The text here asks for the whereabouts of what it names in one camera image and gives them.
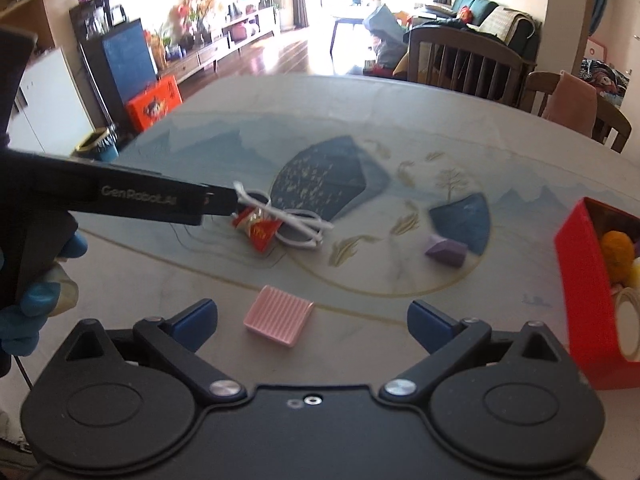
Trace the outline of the blue gloved hand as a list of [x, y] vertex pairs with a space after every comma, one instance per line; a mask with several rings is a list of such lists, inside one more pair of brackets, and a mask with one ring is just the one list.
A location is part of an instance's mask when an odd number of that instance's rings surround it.
[[1, 349], [6, 354], [32, 354], [48, 318], [76, 307], [79, 287], [65, 272], [60, 260], [80, 258], [87, 249], [85, 237], [76, 232], [54, 260], [53, 266], [30, 283], [17, 304], [1, 310]]

